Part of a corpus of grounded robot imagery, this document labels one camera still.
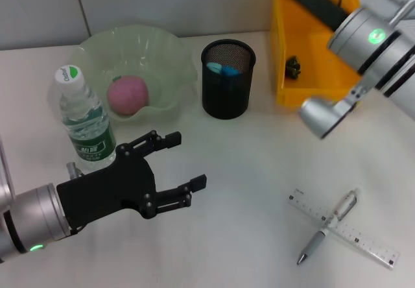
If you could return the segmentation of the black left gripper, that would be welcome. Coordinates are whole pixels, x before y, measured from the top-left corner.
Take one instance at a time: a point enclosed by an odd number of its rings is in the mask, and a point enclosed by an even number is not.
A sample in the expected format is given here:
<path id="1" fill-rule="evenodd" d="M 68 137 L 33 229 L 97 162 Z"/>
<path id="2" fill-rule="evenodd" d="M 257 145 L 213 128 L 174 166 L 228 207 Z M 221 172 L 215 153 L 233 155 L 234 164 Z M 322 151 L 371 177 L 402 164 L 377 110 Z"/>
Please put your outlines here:
<path id="1" fill-rule="evenodd" d="M 200 175 L 174 189 L 156 192 L 154 174 L 145 156 L 182 143 L 180 132 L 160 136 L 156 131 L 116 148 L 115 161 L 108 167 L 56 187 L 65 217 L 72 229 L 123 209 L 151 219 L 168 211 L 188 208 L 192 194 L 206 188 Z"/>

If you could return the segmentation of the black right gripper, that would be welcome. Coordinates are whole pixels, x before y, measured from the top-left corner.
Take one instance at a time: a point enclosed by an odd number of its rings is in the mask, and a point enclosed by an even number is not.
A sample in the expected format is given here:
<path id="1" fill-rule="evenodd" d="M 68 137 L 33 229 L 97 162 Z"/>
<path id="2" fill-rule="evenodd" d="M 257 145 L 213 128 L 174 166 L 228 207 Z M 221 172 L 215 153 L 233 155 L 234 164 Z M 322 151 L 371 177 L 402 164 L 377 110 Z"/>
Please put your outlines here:
<path id="1" fill-rule="evenodd" d="M 331 0 L 295 0 L 319 22 L 335 32 L 350 15 Z"/>

